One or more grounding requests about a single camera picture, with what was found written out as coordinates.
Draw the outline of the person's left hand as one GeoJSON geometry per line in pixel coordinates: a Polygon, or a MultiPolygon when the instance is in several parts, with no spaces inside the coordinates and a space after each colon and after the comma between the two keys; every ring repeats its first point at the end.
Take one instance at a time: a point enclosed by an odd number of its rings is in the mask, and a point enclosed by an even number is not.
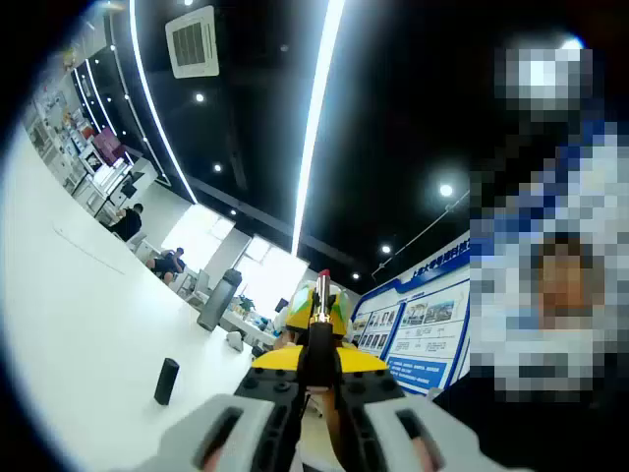
{"type": "Polygon", "coordinates": [[[349,467],[348,457],[344,449],[344,438],[341,431],[341,421],[339,411],[335,406],[335,392],[329,389],[321,394],[323,418],[327,426],[332,448],[338,462],[347,469],[349,467]]]}

